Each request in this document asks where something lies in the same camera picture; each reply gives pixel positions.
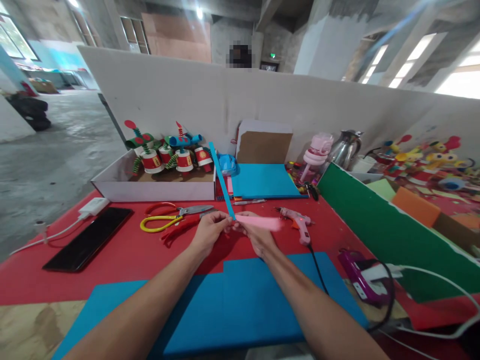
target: hand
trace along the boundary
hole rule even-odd
[[[251,211],[239,212],[238,215],[258,217],[256,213]],[[260,258],[263,258],[266,250],[277,247],[272,233],[268,230],[252,225],[244,225],[239,222],[236,222],[233,225],[233,230],[244,233],[248,236],[253,247],[253,251],[255,251],[255,254],[257,254],[257,256]]]
[[[212,252],[212,248],[220,234],[230,231],[232,220],[233,219],[223,211],[203,215],[190,246],[199,249],[204,252],[205,256],[208,256]]]

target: forearm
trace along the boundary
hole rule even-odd
[[[290,303],[317,358],[388,359],[370,335],[276,246],[264,252],[263,260]]]
[[[205,256],[189,246],[103,319],[65,359],[146,358]]]

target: concrete floor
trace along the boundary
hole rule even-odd
[[[39,98],[48,102],[52,127],[0,144],[0,262],[36,235],[35,221],[55,221],[126,151],[97,91]]]

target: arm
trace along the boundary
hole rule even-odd
[[[251,212],[240,215],[255,216]],[[267,264],[315,357],[329,360],[388,359],[373,338],[280,251],[269,231],[237,224],[234,229],[243,231],[250,238],[255,253]]]
[[[188,248],[104,318],[65,359],[145,359],[195,271],[231,222],[221,211],[204,215]]]

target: cable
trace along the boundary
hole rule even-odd
[[[313,257],[313,261],[315,262],[316,271],[318,273],[318,277],[320,278],[321,285],[323,286],[323,290],[325,291],[325,294],[330,296],[329,291],[327,290],[327,287],[325,286],[324,278],[322,277],[322,273],[320,272],[319,264],[317,263],[317,259],[315,258],[315,253],[314,253],[314,250],[312,249],[312,244],[309,243],[307,245],[307,248],[310,250],[311,256]]]
[[[414,351],[414,352],[416,352],[416,353],[419,353],[420,355],[423,355],[423,356],[426,357],[426,358],[429,358],[429,359],[431,359],[431,360],[438,360],[436,357],[430,356],[430,355],[428,355],[428,354],[426,354],[426,353],[424,353],[424,352],[421,352],[420,350],[417,350],[416,348],[413,348],[413,347],[407,345],[406,343],[403,343],[403,342],[397,340],[396,338],[388,335],[386,332],[383,332],[382,330],[379,330],[379,332],[382,333],[383,335],[389,337],[389,338],[392,339],[394,342],[397,342],[397,343],[399,343],[400,345],[403,345],[404,347],[406,347],[406,348],[408,348],[408,349],[410,349],[410,350],[412,350],[412,351]]]
[[[378,324],[374,325],[373,327],[367,329],[369,333],[373,333],[374,331],[380,329],[383,327],[386,323],[389,322],[390,316],[392,316],[392,311],[394,309],[394,304],[395,304],[395,284],[394,284],[394,277],[392,276],[392,272],[390,271],[389,267],[382,261],[377,260],[378,263],[380,263],[386,270],[386,273],[388,274],[388,282],[390,285],[390,300],[388,301],[388,307],[386,309],[386,314],[383,317],[383,320],[380,321]]]
[[[42,243],[47,243],[48,240],[50,239],[53,239],[53,238],[56,238],[57,236],[63,234],[63,233],[66,233],[68,230],[70,230],[71,228],[73,228],[76,224],[78,224],[79,222],[81,222],[83,219],[86,219],[90,214],[88,212],[83,212],[80,214],[80,216],[78,217],[78,219],[72,224],[70,225],[69,227],[67,227],[66,229],[60,231],[59,233],[56,233],[55,235],[52,235],[52,236],[49,236],[49,237],[46,237],[46,233],[44,232],[43,233],[43,238],[41,240],[38,240],[38,241],[35,241],[35,242],[32,242],[28,245],[25,245],[21,248],[18,248],[17,250],[15,251],[12,251],[10,253],[9,256],[12,256],[13,254],[16,254],[18,252],[21,252],[22,250],[25,250],[25,249],[28,249],[28,248],[31,248],[35,245],[38,245],[38,244],[42,244]]]
[[[423,331],[415,331],[415,330],[410,330],[406,327],[403,327],[403,326],[397,326],[396,328],[398,330],[401,330],[401,331],[405,331],[405,332],[408,332],[408,333],[412,333],[412,334],[417,334],[417,335],[423,335],[423,336],[428,336],[428,337],[432,337],[432,338],[438,338],[438,339],[450,339],[450,340],[453,340],[453,339],[458,339],[460,336],[462,336],[464,334],[464,332],[470,327],[472,326],[473,324],[475,324],[477,321],[480,320],[480,304],[478,302],[475,301],[475,299],[473,298],[472,295],[470,295],[466,290],[464,290],[463,288],[461,288],[460,286],[458,286],[456,283],[454,283],[453,281],[451,281],[450,279],[447,279],[446,277],[442,276],[442,275],[439,275],[437,274],[436,272],[433,272],[433,271],[429,271],[429,270],[425,270],[425,269],[422,269],[420,267],[414,267],[414,266],[408,266],[408,265],[399,265],[398,266],[401,270],[403,269],[408,269],[408,270],[415,270],[415,271],[419,271],[419,272],[422,272],[422,273],[426,273],[426,274],[429,274],[429,275],[433,275],[437,278],[440,278],[442,280],[445,280],[447,283],[449,283],[450,285],[452,285],[453,287],[457,288],[458,290],[460,290],[467,298],[469,298],[471,300],[471,302],[475,305],[476,309],[478,310],[478,313],[471,317],[470,319],[468,319],[466,322],[464,322],[453,334],[451,335],[442,335],[442,334],[436,334],[436,333],[431,333],[431,332],[423,332]]]

